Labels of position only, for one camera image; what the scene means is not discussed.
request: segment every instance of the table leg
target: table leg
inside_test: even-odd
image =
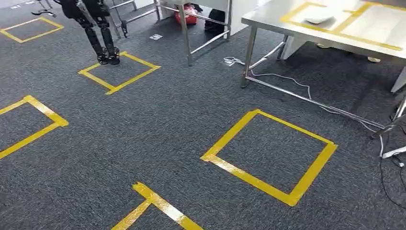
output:
[[[288,45],[286,44],[286,42],[288,41],[288,37],[289,37],[288,35],[285,35],[285,36],[283,37],[283,42],[284,42],[285,44],[283,45],[283,47],[282,47],[281,49],[279,49],[278,56],[276,57],[277,60],[282,60],[283,51],[284,51],[285,48],[288,46]]]
[[[175,5],[179,9],[179,15],[180,15],[180,25],[182,26],[182,31],[183,31],[183,36],[184,36],[184,43],[185,43],[185,48],[186,48],[186,54],[188,56],[188,65],[192,65],[192,54],[190,50],[190,44],[189,44],[189,35],[188,35],[188,26],[186,24],[186,18],[185,18],[185,10],[183,8],[183,5]]]
[[[399,123],[401,123],[406,118],[406,114],[404,114],[406,109],[406,96],[403,98],[402,102],[399,105],[399,108],[396,111],[396,114],[393,118],[393,121],[385,126],[383,129],[379,130],[378,132],[372,135],[373,138],[379,138],[379,136],[385,134],[386,132],[391,131],[394,129]]]
[[[158,21],[161,21],[161,15],[159,14],[158,0],[154,0],[155,10],[157,10]]]
[[[249,35],[248,47],[247,47],[247,55],[245,57],[245,69],[241,77],[241,88],[245,88],[247,86],[247,80],[245,79],[249,73],[249,67],[251,65],[252,60],[252,52],[254,50],[255,39],[257,38],[257,31],[258,27],[251,26],[251,34]]]
[[[137,4],[135,3],[134,0],[133,0],[133,6],[134,6],[134,11],[137,11]]]
[[[233,0],[228,1],[228,20],[227,20],[227,30],[229,30],[230,32],[228,32],[226,34],[226,39],[230,40],[231,37],[231,19],[233,14],[231,13],[233,11]]]
[[[399,77],[397,78],[395,84],[393,85],[391,92],[397,92],[404,85],[406,85],[406,67],[403,68],[403,70],[400,73]]]
[[[52,9],[52,5],[49,3],[49,0],[45,0],[48,3],[50,9]]]

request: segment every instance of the floor marking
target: floor marking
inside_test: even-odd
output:
[[[155,205],[172,220],[181,225],[185,230],[203,230],[199,225],[177,210],[174,206],[153,192],[145,184],[137,182],[133,189],[142,195],[146,200],[122,219],[112,230],[126,230],[129,228],[147,209],[148,206]]]
[[[64,127],[67,126],[69,123],[63,119],[61,116],[59,116],[58,114],[56,114],[54,111],[52,111],[51,109],[49,109],[48,107],[46,107],[44,104],[42,104],[41,102],[39,102],[37,99],[35,99],[34,97],[28,95],[26,97],[24,97],[21,101],[18,101],[14,104],[11,104],[3,109],[0,109],[0,115],[4,114],[6,112],[9,112],[25,103],[29,103],[31,104],[33,107],[35,107],[36,109],[38,109],[41,113],[45,114],[49,119],[53,120],[54,123],[50,124],[49,126],[43,128],[42,130],[32,134],[31,136],[21,140],[20,142],[8,147],[6,150],[4,151],[0,151],[0,160],[8,155],[10,155],[11,153],[19,150],[20,148],[28,145],[29,143],[37,140],[38,138],[42,137],[43,135],[49,133],[50,131],[54,130],[57,127]]]
[[[366,39],[366,38],[352,36],[352,35],[342,33],[342,31],[345,28],[350,26],[356,19],[358,19],[371,6],[376,6],[376,5],[406,11],[406,8],[395,7],[395,6],[391,6],[391,5],[384,5],[384,4],[375,3],[375,2],[365,2],[364,5],[362,5],[356,11],[344,10],[344,12],[351,13],[352,15],[349,18],[347,18],[343,23],[338,25],[335,29],[328,30],[328,29],[320,28],[320,27],[315,26],[315,25],[306,24],[306,23],[298,23],[298,22],[294,22],[294,21],[291,20],[295,15],[297,15],[301,11],[305,10],[309,6],[326,7],[325,5],[321,5],[321,4],[317,4],[317,3],[313,3],[313,2],[305,2],[301,6],[296,8],[295,10],[290,11],[287,14],[285,14],[284,16],[282,16],[280,20],[281,20],[281,22],[290,23],[290,24],[293,24],[293,25],[296,25],[296,26],[307,28],[307,29],[316,30],[316,31],[320,31],[320,32],[324,32],[324,33],[328,33],[328,34],[332,34],[332,35],[337,35],[337,36],[349,38],[349,39],[352,39],[352,40],[355,40],[355,41],[364,42],[364,43],[374,45],[374,46],[381,46],[381,47],[392,49],[392,50],[402,51],[403,48],[399,47],[399,46],[393,46],[393,45],[390,45],[390,44],[387,44],[387,43],[376,42],[376,41],[369,40],[369,39]]]
[[[249,173],[245,172],[242,169],[239,169],[235,167],[234,165],[226,162],[225,160],[217,157],[217,154],[221,149],[226,146],[226,144],[231,141],[233,137],[235,137],[243,127],[245,127],[256,115],[263,115],[265,117],[268,117],[274,121],[277,121],[279,123],[282,123],[290,128],[293,128],[297,131],[303,132],[313,138],[316,138],[327,145],[324,147],[324,149],[319,153],[318,157],[316,160],[310,165],[310,167],[307,169],[306,173],[303,175],[303,177],[299,180],[298,184],[295,186],[295,188],[290,192],[290,194],[287,194],[285,192],[282,192],[281,190],[263,182],[262,180],[250,175]],[[226,170],[227,172],[233,174],[234,176],[240,178],[241,180],[249,183],[250,185],[264,191],[265,193],[273,196],[274,198],[290,205],[290,206],[295,206],[297,202],[300,200],[300,198],[303,196],[303,194],[306,192],[306,190],[309,188],[309,186],[312,184],[314,179],[317,177],[321,169],[324,167],[324,165],[327,163],[328,159],[331,157],[331,155],[334,153],[336,150],[337,145],[335,145],[332,141],[327,140],[317,134],[314,134],[312,132],[309,132],[303,128],[300,128],[298,126],[295,126],[289,122],[283,121],[277,117],[274,117],[270,114],[264,113],[263,111],[256,109],[254,111],[248,112],[245,116],[243,116],[229,131],[227,131],[224,136],[222,136],[200,159],[203,161],[209,161],[220,168]]]
[[[111,95],[111,94],[113,94],[113,93],[119,91],[120,89],[124,88],[125,86],[127,86],[127,85],[133,83],[134,81],[137,81],[137,80],[141,79],[142,77],[145,77],[146,75],[148,75],[148,74],[154,72],[155,70],[161,68],[161,66],[156,66],[156,65],[151,64],[151,63],[149,63],[149,62],[147,62],[147,61],[144,61],[144,60],[142,60],[142,59],[139,59],[139,58],[137,58],[137,57],[135,57],[135,56],[133,56],[133,55],[130,55],[130,54],[127,53],[127,51],[121,52],[120,55],[121,55],[121,56],[125,56],[125,57],[127,57],[127,58],[130,58],[130,59],[133,60],[133,61],[136,61],[136,62],[139,62],[139,63],[141,63],[141,64],[144,64],[144,65],[146,65],[146,66],[148,66],[148,67],[151,67],[151,69],[149,69],[149,70],[147,70],[147,71],[145,71],[145,72],[143,72],[143,73],[141,73],[141,74],[139,74],[139,75],[137,75],[137,76],[131,78],[130,80],[128,80],[128,81],[126,81],[126,82],[124,82],[124,83],[122,83],[122,84],[120,84],[120,85],[118,85],[118,86],[113,86],[113,85],[111,85],[111,84],[105,82],[104,80],[102,80],[102,79],[100,79],[100,78],[94,76],[93,74],[89,73],[89,71],[91,71],[92,69],[95,69],[95,68],[99,67],[100,64],[94,64],[94,65],[92,65],[92,66],[90,66],[90,67],[87,67],[86,69],[82,69],[81,71],[78,72],[78,74],[82,74],[82,75],[84,75],[84,76],[86,76],[86,77],[92,79],[93,81],[99,83],[100,85],[106,87],[106,88],[109,89],[110,91],[108,91],[108,92],[105,93],[105,94],[106,94],[106,95]]]
[[[151,202],[145,200],[134,209],[130,214],[128,214],[124,219],[122,219],[116,226],[112,228],[112,230],[126,230],[129,228],[134,222],[145,212],[145,210],[151,205]]]
[[[21,25],[25,25],[25,24],[28,24],[28,23],[32,23],[32,22],[35,22],[35,21],[38,21],[38,20],[42,20],[42,21],[44,21],[44,22],[47,22],[47,23],[49,23],[49,24],[55,26],[56,29],[53,29],[53,30],[44,32],[44,33],[39,34],[39,35],[35,35],[35,36],[33,36],[33,37],[30,37],[30,38],[27,38],[27,39],[24,39],[24,40],[21,40],[21,39],[17,38],[16,36],[14,36],[14,35],[10,34],[9,32],[7,32],[7,30],[10,30],[10,29],[12,29],[12,28],[15,28],[15,27],[18,27],[18,26],[21,26]],[[61,30],[61,29],[63,29],[63,28],[64,28],[64,26],[59,25],[59,24],[57,24],[57,23],[55,23],[55,22],[53,22],[53,21],[51,21],[51,20],[49,20],[49,19],[46,19],[46,18],[44,18],[44,17],[39,17],[39,18],[32,19],[32,20],[29,20],[29,21],[27,21],[27,22],[24,22],[24,23],[21,23],[21,24],[18,24],[18,25],[14,25],[14,26],[11,26],[11,27],[8,27],[8,28],[5,28],[5,29],[0,29],[0,33],[6,35],[7,37],[9,37],[9,38],[11,38],[11,39],[13,39],[14,41],[17,41],[17,42],[19,42],[19,43],[23,43],[23,42],[28,42],[28,41],[31,41],[31,40],[33,40],[33,39],[42,37],[42,36],[44,36],[44,35],[51,34],[51,33],[55,32],[55,31]]]

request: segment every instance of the metal table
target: metal table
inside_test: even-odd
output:
[[[312,7],[331,6],[331,4],[340,9],[334,19],[318,25],[304,20],[306,10]],[[385,126],[263,82],[254,76],[250,76],[249,72],[275,52],[278,52],[277,59],[281,59],[282,54],[288,49],[287,41],[290,37],[322,43],[326,46],[369,57],[400,61],[406,66],[406,39],[404,39],[406,36],[406,32],[404,32],[406,9],[401,7],[406,7],[406,1],[272,0],[259,9],[244,15],[242,18],[242,23],[251,26],[251,33],[241,87],[245,88],[247,80],[249,80],[290,94],[349,118],[377,127],[379,131],[374,133],[373,137],[378,138],[383,133],[392,130],[401,119],[406,117],[403,114],[406,108],[406,98],[401,102],[393,122]],[[258,28],[278,32],[284,34],[285,37],[270,53],[251,65]]]
[[[180,24],[182,26],[183,36],[184,36],[184,39],[185,39],[184,42],[185,42],[186,55],[188,57],[189,66],[192,65],[192,55],[194,53],[196,53],[197,51],[203,49],[204,47],[208,46],[209,44],[211,44],[212,42],[218,40],[219,38],[221,38],[223,36],[226,36],[227,40],[230,39],[230,36],[231,36],[231,10],[232,10],[232,5],[233,5],[233,0],[219,0],[219,1],[228,1],[228,19],[227,19],[226,23],[216,21],[216,20],[213,20],[213,19],[208,18],[208,17],[201,16],[201,15],[189,14],[189,13],[186,13],[184,11],[184,9],[183,9],[184,4],[186,4],[186,3],[201,3],[201,1],[196,1],[196,0],[166,0],[166,1],[168,3],[170,3],[170,4],[174,4],[177,9],[167,7],[167,6],[164,6],[164,5],[161,5],[161,4],[157,4],[157,3],[155,3],[155,5],[157,7],[165,8],[167,10],[179,12],[179,14],[180,14]],[[214,38],[210,39],[209,41],[207,41],[206,43],[204,43],[203,45],[201,45],[197,49],[191,51],[190,42],[189,42],[189,35],[188,35],[188,27],[186,25],[186,19],[185,19],[186,15],[194,16],[196,18],[200,18],[200,19],[203,19],[203,20],[211,21],[213,23],[224,25],[224,26],[227,27],[227,29],[226,29],[226,31],[224,31],[223,33],[221,33],[221,34],[215,36]]]
[[[154,9],[149,10],[149,11],[147,11],[147,12],[145,12],[145,13],[139,15],[139,16],[136,16],[136,17],[134,17],[134,18],[131,18],[131,19],[129,19],[129,20],[126,20],[125,22],[126,22],[126,23],[133,22],[133,21],[135,21],[135,20],[137,20],[137,19],[140,19],[140,18],[142,18],[142,17],[145,17],[145,16],[147,16],[147,15],[150,15],[150,14],[152,14],[152,13],[154,13],[154,12],[157,13],[158,21],[160,21],[161,18],[160,18],[160,14],[159,14],[159,8],[164,8],[164,9],[167,9],[167,10],[170,10],[170,11],[179,12],[179,14],[180,14],[180,24],[181,24],[182,31],[183,31],[184,43],[185,43],[185,48],[186,48],[186,54],[187,54],[187,58],[188,58],[188,64],[189,64],[189,65],[192,65],[192,55],[193,55],[194,53],[198,52],[199,50],[203,49],[204,47],[208,46],[208,45],[211,44],[212,42],[214,42],[214,41],[216,41],[216,40],[218,40],[218,39],[220,39],[220,38],[222,38],[222,37],[224,37],[224,36],[226,36],[226,39],[227,39],[227,40],[230,39],[230,36],[231,36],[231,16],[232,16],[231,10],[232,10],[232,6],[233,6],[233,0],[218,0],[218,1],[223,2],[224,4],[214,4],[215,1],[213,1],[213,0],[210,1],[210,2],[206,2],[206,0],[166,0],[166,2],[167,2],[168,4],[173,4],[173,5],[175,6],[175,9],[174,9],[174,8],[171,8],[171,7],[168,7],[168,6],[165,6],[165,5],[160,4],[158,0],[153,0],[153,4],[155,5],[155,8],[154,8]],[[217,21],[217,20],[213,20],[213,19],[211,19],[211,18],[208,18],[208,17],[204,17],[204,16],[201,16],[201,15],[198,15],[198,14],[190,14],[190,13],[187,13],[187,12],[184,11],[184,8],[183,8],[183,5],[184,5],[184,4],[186,4],[186,3],[202,3],[202,2],[203,2],[203,5],[204,5],[205,3],[206,3],[206,4],[210,4],[210,3],[211,3],[211,4],[214,4],[214,5],[225,5],[226,8],[227,8],[227,11],[228,11],[228,19],[227,19],[227,22],[220,22],[220,21]],[[135,3],[134,3],[133,0],[129,0],[129,1],[126,1],[126,2],[124,2],[124,3],[115,5],[115,6],[111,7],[110,10],[115,9],[116,12],[117,12],[118,17],[120,17],[120,14],[119,14],[117,8],[118,8],[118,7],[125,6],[125,5],[130,4],[130,3],[133,4],[134,9],[136,10],[136,5],[135,5]],[[189,42],[189,35],[188,35],[188,27],[187,27],[186,19],[185,19],[185,16],[186,16],[186,15],[190,15],[190,16],[193,16],[193,17],[196,17],[196,18],[200,18],[200,19],[203,19],[203,20],[206,20],[206,21],[211,21],[211,22],[213,22],[213,23],[217,23],[217,24],[220,24],[220,25],[224,25],[224,26],[227,27],[227,29],[226,29],[223,33],[221,33],[221,34],[215,36],[214,38],[210,39],[209,41],[207,41],[206,43],[204,43],[204,44],[201,45],[200,47],[196,48],[195,50],[191,50],[190,42]],[[118,37],[118,38],[121,38],[120,33],[119,33],[119,31],[118,31],[118,27],[121,27],[121,26],[122,26],[122,23],[116,24],[116,23],[113,21],[112,18],[110,18],[110,20],[111,20],[111,23],[112,23],[112,25],[113,25],[113,27],[114,27],[114,31],[115,31],[116,34],[117,34],[117,37]]]

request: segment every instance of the metal frame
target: metal frame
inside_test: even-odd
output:
[[[213,20],[211,18],[208,17],[204,17],[201,15],[196,15],[196,14],[191,14],[191,13],[186,13],[184,11],[183,6],[180,5],[175,5],[177,9],[171,8],[171,7],[167,7],[167,6],[163,6],[161,4],[155,4],[157,7],[161,7],[170,11],[174,11],[174,12],[179,12],[180,14],[180,25],[182,27],[182,31],[183,31],[183,36],[184,36],[184,40],[185,40],[185,48],[186,48],[186,55],[188,58],[188,65],[191,66],[192,65],[192,55],[196,52],[198,52],[199,50],[203,49],[204,47],[208,46],[209,44],[213,43],[214,41],[218,40],[219,38],[223,37],[224,35],[226,36],[226,39],[229,40],[231,37],[231,11],[232,11],[232,7],[233,7],[233,0],[229,0],[228,2],[228,21],[227,23],[224,22],[220,22],[217,20]],[[211,21],[213,23],[217,23],[220,25],[224,25],[227,26],[227,30],[219,35],[217,35],[216,37],[210,39],[209,41],[207,41],[206,43],[204,43],[203,45],[201,45],[200,47],[196,48],[195,50],[191,51],[191,47],[190,47],[190,42],[189,42],[189,35],[188,35],[188,27],[186,25],[186,19],[185,19],[185,15],[190,15],[199,19],[203,19],[206,21]]]
[[[118,5],[114,5],[114,6],[112,6],[112,7],[110,8],[110,10],[115,9],[116,12],[117,12],[118,17],[120,17],[120,13],[118,12],[118,9],[117,9],[117,8],[118,8],[118,7],[121,7],[121,6],[125,6],[125,5],[130,4],[130,3],[133,4],[133,6],[134,6],[134,11],[137,11],[137,10],[138,10],[138,9],[137,9],[137,5],[136,5],[136,3],[135,3],[134,0],[129,0],[129,1],[120,3],[120,4],[118,4]],[[147,16],[147,15],[150,15],[150,14],[152,14],[152,13],[154,13],[154,12],[157,12],[158,20],[160,20],[159,10],[158,10],[157,7],[155,7],[155,9],[153,9],[153,10],[147,11],[147,12],[145,12],[145,13],[139,15],[139,16],[136,16],[136,17],[131,18],[131,19],[126,20],[126,21],[127,21],[127,23],[130,23],[130,22],[133,22],[133,21],[135,21],[135,20],[137,20],[137,19],[140,19],[140,18],[142,18],[142,17],[145,17],[145,16]],[[115,21],[113,20],[113,17],[110,17],[110,23],[113,25],[113,28],[114,28],[115,33],[117,34],[117,37],[118,37],[118,38],[121,38],[120,32],[118,31],[118,27],[121,27],[122,24],[121,24],[121,23],[116,24]]]
[[[253,81],[253,82],[256,82],[256,83],[258,83],[258,84],[261,84],[261,85],[270,87],[270,88],[272,88],[272,89],[278,90],[278,91],[280,91],[280,92],[289,94],[289,95],[294,96],[294,97],[296,97],[296,98],[299,98],[299,99],[301,99],[301,100],[304,100],[304,101],[307,101],[307,102],[316,104],[316,105],[318,105],[318,106],[320,106],[320,107],[323,107],[323,108],[326,108],[326,109],[328,109],[328,110],[330,110],[330,111],[337,112],[337,113],[339,113],[339,114],[341,114],[341,115],[344,115],[344,116],[349,117],[349,118],[351,118],[351,119],[354,119],[354,120],[356,120],[356,121],[363,122],[363,123],[365,123],[365,124],[369,124],[369,125],[371,125],[371,126],[374,126],[374,127],[376,127],[376,128],[379,128],[379,131],[375,132],[375,133],[372,135],[373,138],[379,138],[379,137],[382,136],[384,133],[391,131],[393,128],[396,127],[396,125],[398,125],[402,120],[404,120],[404,119],[406,118],[406,114],[404,114],[405,109],[406,109],[406,96],[405,96],[404,99],[401,101],[401,103],[400,103],[400,105],[399,105],[399,108],[398,108],[398,110],[397,110],[397,112],[396,112],[396,115],[395,115],[395,117],[393,118],[393,121],[392,121],[390,124],[384,126],[384,125],[381,125],[381,124],[376,123],[376,122],[374,122],[374,121],[370,121],[370,120],[367,120],[367,119],[365,119],[365,118],[363,118],[363,117],[357,116],[357,115],[355,115],[355,114],[352,114],[352,113],[346,112],[346,111],[344,111],[344,110],[335,108],[335,107],[333,107],[333,106],[326,105],[326,104],[323,104],[323,103],[314,101],[314,100],[309,99],[309,98],[306,98],[306,97],[302,97],[302,96],[297,95],[297,94],[295,94],[295,93],[293,93],[293,92],[291,92],[291,91],[288,91],[288,90],[285,90],[285,89],[280,88],[280,87],[278,87],[278,86],[275,86],[275,85],[272,85],[272,84],[263,82],[263,81],[261,81],[261,80],[258,80],[258,79],[256,79],[254,76],[250,76],[250,75],[249,75],[249,72],[250,72],[252,69],[254,69],[256,66],[258,66],[258,65],[261,64],[262,62],[266,61],[266,60],[269,58],[269,56],[271,56],[271,55],[272,55],[273,53],[275,53],[276,51],[279,51],[278,56],[277,56],[277,59],[281,59],[282,53],[283,53],[283,51],[284,51],[284,49],[286,48],[286,45],[287,45],[287,44],[286,44],[286,41],[287,41],[287,39],[288,39],[288,36],[285,35],[285,37],[283,38],[283,41],[282,41],[279,45],[277,45],[271,52],[269,52],[267,55],[265,55],[263,58],[261,58],[258,62],[256,62],[255,64],[251,65],[252,52],[253,52],[253,48],[254,48],[254,45],[255,45],[255,40],[256,40],[256,36],[257,36],[257,31],[258,31],[258,27],[252,25],[252,26],[251,26],[251,33],[250,33],[249,41],[248,41],[248,47],[247,47],[247,55],[246,55],[246,60],[245,60],[245,63],[246,63],[246,64],[245,64],[245,69],[244,69],[244,72],[243,72],[243,75],[242,75],[242,78],[241,78],[241,85],[240,85],[241,88],[245,88],[245,87],[247,86],[247,80]]]
[[[125,6],[125,5],[127,5],[127,4],[129,4],[131,2],[134,2],[134,1],[130,0],[130,1],[127,1],[127,2],[123,2],[121,4],[118,4],[116,6],[111,7],[110,10],[115,9],[117,14],[119,15],[117,8],[121,7],[121,6]],[[186,55],[187,55],[188,65],[189,66],[192,65],[192,55],[194,53],[198,52],[199,50],[203,49],[204,47],[208,46],[209,44],[213,43],[214,41],[220,39],[223,36],[226,36],[227,40],[229,40],[230,37],[231,37],[231,16],[232,16],[231,11],[232,11],[232,7],[233,7],[233,0],[229,0],[229,2],[228,2],[228,21],[227,21],[227,23],[220,22],[220,21],[217,21],[217,20],[213,20],[211,18],[204,17],[204,16],[201,16],[201,15],[187,13],[187,12],[184,11],[183,6],[180,6],[180,5],[175,4],[175,6],[178,8],[178,10],[177,10],[177,9],[174,9],[174,8],[167,7],[167,6],[159,4],[158,0],[154,0],[153,4],[155,5],[155,9],[147,11],[147,12],[145,12],[145,13],[137,16],[137,17],[134,17],[132,19],[129,19],[129,20],[127,20],[127,23],[133,22],[133,21],[135,21],[137,19],[145,17],[145,16],[147,16],[149,14],[152,14],[154,12],[157,12],[158,21],[160,21],[161,18],[160,18],[160,14],[159,14],[159,8],[164,8],[164,9],[167,9],[167,10],[170,10],[170,11],[179,12],[179,14],[180,14],[180,25],[182,27],[182,32],[183,32],[183,36],[184,36],[184,40],[185,40],[184,42],[185,42]],[[200,18],[200,19],[203,19],[203,20],[206,20],[206,21],[211,21],[213,23],[217,23],[217,24],[220,24],[220,25],[227,26],[227,30],[225,32],[215,36],[214,38],[210,39],[209,41],[207,41],[206,43],[204,43],[203,45],[201,45],[200,47],[198,47],[198,48],[196,48],[195,50],[192,51],[191,47],[190,47],[190,42],[189,42],[188,27],[186,25],[186,19],[185,19],[186,15],[190,15],[190,16]],[[117,34],[117,37],[121,38],[120,32],[118,31],[118,27],[121,27],[122,24],[121,23],[116,24],[112,17],[110,17],[109,20],[111,20],[111,23],[113,24],[114,31]]]

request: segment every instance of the black cable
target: black cable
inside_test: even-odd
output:
[[[379,168],[381,169],[381,182],[382,182],[383,191],[385,192],[386,197],[387,197],[392,203],[394,203],[394,204],[397,205],[398,207],[400,207],[400,208],[406,210],[406,207],[404,207],[404,206],[402,206],[401,204],[398,204],[397,202],[395,202],[394,200],[392,200],[392,198],[389,196],[388,192],[386,191],[386,187],[385,187],[385,184],[384,184],[384,182],[383,182],[382,160],[383,160],[383,158],[381,157],[381,161],[380,161],[380,163],[379,163]]]
[[[403,187],[405,187],[405,191],[406,191],[406,183],[405,183],[405,180],[403,179],[402,172],[403,172],[403,168],[400,169],[399,174],[400,174],[400,180],[402,181]]]

